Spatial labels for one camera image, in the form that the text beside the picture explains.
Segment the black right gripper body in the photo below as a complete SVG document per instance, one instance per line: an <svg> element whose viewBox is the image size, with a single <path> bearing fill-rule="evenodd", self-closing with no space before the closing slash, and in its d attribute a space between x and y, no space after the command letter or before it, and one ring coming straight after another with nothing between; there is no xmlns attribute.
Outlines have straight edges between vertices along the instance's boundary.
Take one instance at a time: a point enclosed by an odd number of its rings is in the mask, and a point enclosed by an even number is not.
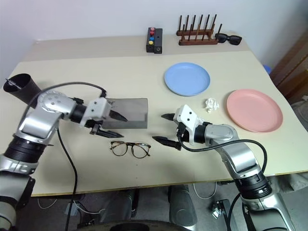
<svg viewBox="0 0 308 231"><path fill-rule="evenodd" d="M179 151L182 148L184 148L187 151L190 150L190 148L184 144L184 142L190 141L189 140L190 135L189 135L189 132L186 130L186 126L182 122L178 124L176 136L178 138L178 141L175 144L175 148Z"/></svg>

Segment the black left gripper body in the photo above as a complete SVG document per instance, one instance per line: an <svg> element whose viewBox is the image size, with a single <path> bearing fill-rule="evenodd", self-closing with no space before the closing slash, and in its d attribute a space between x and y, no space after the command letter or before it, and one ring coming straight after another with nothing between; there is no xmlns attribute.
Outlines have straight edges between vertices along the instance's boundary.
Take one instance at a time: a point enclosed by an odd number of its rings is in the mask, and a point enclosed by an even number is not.
<svg viewBox="0 0 308 231"><path fill-rule="evenodd" d="M84 126L86 128L91 129L90 134L95 135L96 131L101 129L102 124L103 124L103 117L100 114L98 114L94 115L91 119L87 120Z"/></svg>

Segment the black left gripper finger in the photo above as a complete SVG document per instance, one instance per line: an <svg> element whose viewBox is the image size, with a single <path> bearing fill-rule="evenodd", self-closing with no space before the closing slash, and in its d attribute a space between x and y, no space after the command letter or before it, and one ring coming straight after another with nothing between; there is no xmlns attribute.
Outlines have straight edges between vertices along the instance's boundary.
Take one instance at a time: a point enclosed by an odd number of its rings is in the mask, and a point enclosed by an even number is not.
<svg viewBox="0 0 308 231"><path fill-rule="evenodd" d="M109 117L118 121L128 121L123 115L113 110L110 110Z"/></svg>
<svg viewBox="0 0 308 231"><path fill-rule="evenodd" d="M105 131L105 130L97 130L96 135L102 136L102 137L106 137L106 138L122 138L123 136L119 133L113 132L113 131Z"/></svg>

